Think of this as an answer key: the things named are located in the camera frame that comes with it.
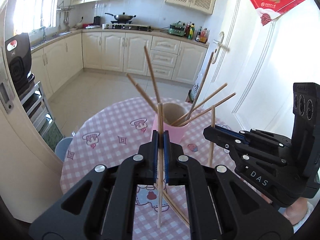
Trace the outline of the person right hand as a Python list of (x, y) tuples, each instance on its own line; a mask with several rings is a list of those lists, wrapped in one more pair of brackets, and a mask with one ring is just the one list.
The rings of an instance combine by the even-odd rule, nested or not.
[(299, 198), (283, 212), (283, 216), (295, 226), (304, 222), (313, 211), (313, 205), (306, 198)]

